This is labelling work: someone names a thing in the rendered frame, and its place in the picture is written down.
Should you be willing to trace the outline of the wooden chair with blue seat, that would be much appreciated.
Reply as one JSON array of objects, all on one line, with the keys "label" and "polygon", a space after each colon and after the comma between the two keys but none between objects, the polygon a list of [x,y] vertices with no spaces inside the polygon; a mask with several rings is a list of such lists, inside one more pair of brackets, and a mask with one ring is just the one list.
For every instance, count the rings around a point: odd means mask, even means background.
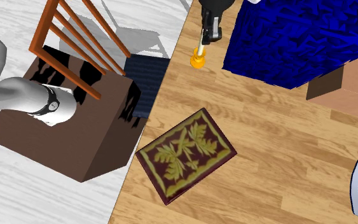
[{"label": "wooden chair with blue seat", "polygon": [[148,118],[168,68],[168,58],[155,31],[110,26],[91,0],[81,0],[93,19],[78,15],[66,0],[46,0],[29,47],[58,76],[76,84],[74,96],[83,103],[90,94],[100,98],[91,81],[69,69],[69,57],[77,56],[90,66],[91,78],[108,72],[130,78],[140,90],[132,100],[130,116]]}]

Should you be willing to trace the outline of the yellow-handled white-shaft tool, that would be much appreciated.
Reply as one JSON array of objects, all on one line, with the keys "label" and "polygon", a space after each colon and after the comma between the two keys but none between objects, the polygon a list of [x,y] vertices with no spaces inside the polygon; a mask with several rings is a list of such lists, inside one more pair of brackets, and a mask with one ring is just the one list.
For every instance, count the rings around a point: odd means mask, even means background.
[{"label": "yellow-handled white-shaft tool", "polygon": [[203,40],[203,29],[200,33],[200,40],[198,46],[194,49],[193,55],[190,58],[190,64],[192,67],[196,69],[200,69],[205,65],[205,49],[204,45],[202,44]]}]

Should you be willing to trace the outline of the blue crumpled block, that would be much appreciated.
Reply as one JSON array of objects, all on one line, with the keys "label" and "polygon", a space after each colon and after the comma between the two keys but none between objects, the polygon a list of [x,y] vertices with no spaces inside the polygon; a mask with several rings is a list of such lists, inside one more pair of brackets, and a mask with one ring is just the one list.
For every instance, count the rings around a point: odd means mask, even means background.
[{"label": "blue crumpled block", "polygon": [[245,0],[223,69],[292,89],[355,59],[358,0]]}]

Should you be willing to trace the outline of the tan cardboard box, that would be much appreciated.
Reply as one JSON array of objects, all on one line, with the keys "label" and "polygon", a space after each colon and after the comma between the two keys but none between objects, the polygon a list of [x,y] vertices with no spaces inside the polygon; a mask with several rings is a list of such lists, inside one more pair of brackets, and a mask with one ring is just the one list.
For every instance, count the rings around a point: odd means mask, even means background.
[{"label": "tan cardboard box", "polygon": [[358,116],[358,59],[310,81],[306,100]]}]

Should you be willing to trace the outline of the maroon book with green leaves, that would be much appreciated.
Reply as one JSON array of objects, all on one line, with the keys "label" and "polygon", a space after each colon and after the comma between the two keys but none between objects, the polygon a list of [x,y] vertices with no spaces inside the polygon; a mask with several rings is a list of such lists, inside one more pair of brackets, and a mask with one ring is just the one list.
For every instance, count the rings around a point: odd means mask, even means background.
[{"label": "maroon book with green leaves", "polygon": [[135,156],[168,205],[237,154],[205,108],[140,149]]}]

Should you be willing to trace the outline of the brown robot stand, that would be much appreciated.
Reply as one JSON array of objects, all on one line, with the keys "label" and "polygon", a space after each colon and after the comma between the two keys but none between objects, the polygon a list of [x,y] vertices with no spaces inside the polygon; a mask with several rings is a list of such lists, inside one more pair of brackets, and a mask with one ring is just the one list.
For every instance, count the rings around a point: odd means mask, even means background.
[{"label": "brown robot stand", "polygon": [[141,96],[136,83],[120,74],[102,74],[91,63],[45,45],[44,50],[69,68],[102,97],[97,100],[36,58],[24,77],[71,88],[76,112],[52,127],[23,112],[0,112],[0,145],[79,182],[128,164],[145,118],[135,117]]}]

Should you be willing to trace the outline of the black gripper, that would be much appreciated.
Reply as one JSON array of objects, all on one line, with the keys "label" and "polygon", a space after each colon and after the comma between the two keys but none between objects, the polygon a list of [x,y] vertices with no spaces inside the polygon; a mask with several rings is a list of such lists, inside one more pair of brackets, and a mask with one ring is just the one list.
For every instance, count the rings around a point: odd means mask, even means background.
[{"label": "black gripper", "polygon": [[[211,12],[223,12],[233,5],[235,0],[198,0],[202,8],[202,44],[209,45],[209,29]],[[222,38],[222,30],[219,26],[219,17],[214,17],[212,24],[212,40],[218,41]]]}]

